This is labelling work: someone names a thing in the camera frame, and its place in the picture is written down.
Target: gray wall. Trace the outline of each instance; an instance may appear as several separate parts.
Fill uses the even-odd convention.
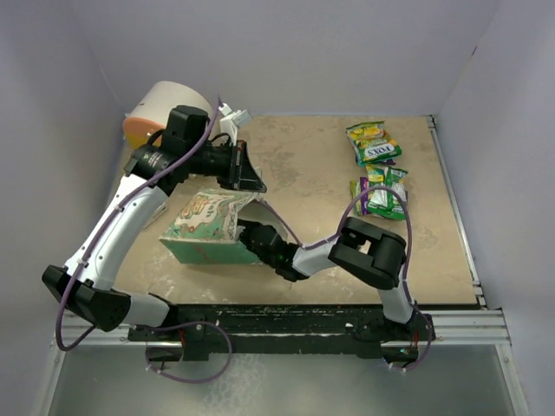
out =
[[[71,0],[129,111],[153,83],[273,114],[435,114],[498,0]]]
[[[29,415],[57,303],[41,275],[100,216],[122,111],[63,1],[0,5],[0,403]]]
[[[490,307],[536,415],[555,409],[555,3],[505,1],[439,117]]]

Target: green snack packet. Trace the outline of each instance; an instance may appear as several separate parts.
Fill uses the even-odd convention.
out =
[[[369,121],[345,130],[359,166],[401,155],[401,147],[383,128],[383,121]]]
[[[350,191],[353,198],[371,186],[385,185],[392,188],[405,201],[407,200],[407,192],[402,183],[408,173],[407,171],[379,165],[368,165],[366,170],[367,178],[359,178],[350,182]],[[356,202],[354,210],[358,216],[371,214],[381,218],[405,219],[405,214],[397,198],[384,190],[369,192]]]
[[[388,168],[388,174],[385,178],[385,185],[397,192],[404,202],[407,202],[407,191],[405,190],[403,180],[405,176],[407,176],[407,173],[407,171],[402,169],[390,167]],[[399,201],[391,192],[388,192],[388,210],[390,211],[388,218],[406,219],[401,204],[399,204]]]

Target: black base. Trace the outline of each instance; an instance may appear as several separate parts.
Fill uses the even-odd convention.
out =
[[[415,334],[420,340],[428,338],[422,316],[414,314],[407,325],[400,325],[384,319],[380,305],[181,304],[172,309],[163,326],[191,321],[216,323],[230,336],[236,354],[353,354],[370,359],[402,354],[401,347],[382,348],[383,342],[410,342]],[[214,330],[184,331],[184,360],[205,361],[211,353],[227,352],[224,338]],[[180,335],[177,331],[153,333],[137,328],[129,331],[128,339],[180,341]],[[172,357],[179,359],[180,354],[161,355],[160,359],[170,361]]]

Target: tissue box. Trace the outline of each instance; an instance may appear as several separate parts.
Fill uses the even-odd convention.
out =
[[[258,201],[259,193],[203,189],[193,196],[160,241],[183,264],[256,264],[258,257],[238,240],[238,220],[258,221],[286,238],[278,219]]]

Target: beige table surface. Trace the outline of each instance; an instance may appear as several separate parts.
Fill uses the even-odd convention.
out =
[[[254,166],[262,169],[267,200],[305,243],[332,234],[351,200],[349,181],[365,173],[357,166],[344,129],[371,117],[258,116],[239,132]],[[420,303],[475,303],[467,260],[440,164],[424,117],[388,117],[386,128],[407,169],[408,210],[414,228],[409,286]],[[126,145],[121,165],[131,149]],[[116,288],[152,292],[171,302],[379,303],[377,292],[334,268],[290,283],[263,265],[187,266],[158,236],[201,187],[218,187],[196,177],[178,186],[168,210],[148,226],[128,252]],[[406,237],[404,222],[366,218]]]

